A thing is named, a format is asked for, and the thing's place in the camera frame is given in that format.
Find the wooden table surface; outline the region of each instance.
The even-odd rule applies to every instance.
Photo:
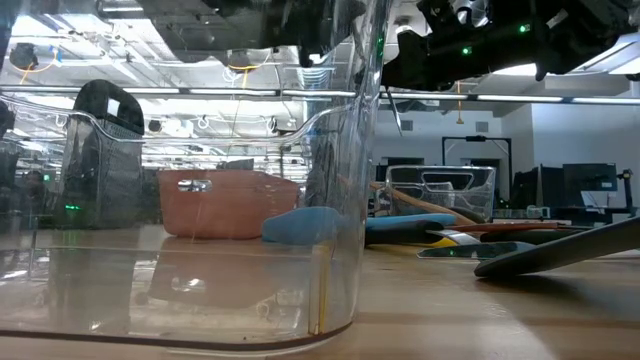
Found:
[[[475,261],[365,252],[359,313],[332,341],[270,359],[639,359],[640,260],[595,260],[510,281]],[[170,349],[0,338],[0,359],[200,359]]]

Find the transparent acrylic bin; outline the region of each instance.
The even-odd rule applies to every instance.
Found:
[[[491,167],[392,166],[387,170],[387,188],[485,221],[493,214],[495,179],[496,170]],[[416,212],[423,210],[391,199],[392,214]]]
[[[145,112],[144,136],[71,110],[84,82],[65,75],[65,59],[19,72],[48,86],[39,90],[2,78],[16,88],[0,95],[15,117],[2,143],[20,156],[7,187],[15,204],[0,222],[11,288],[0,331],[270,354],[345,330],[388,12],[385,1],[358,3],[350,35],[308,68],[283,46],[248,53],[263,57],[251,71],[194,63],[224,86],[193,79],[175,94],[107,79],[143,110],[167,112]],[[166,78],[190,66],[183,55],[147,62]],[[270,114],[276,107],[289,117]],[[162,130],[150,130],[156,121]]]

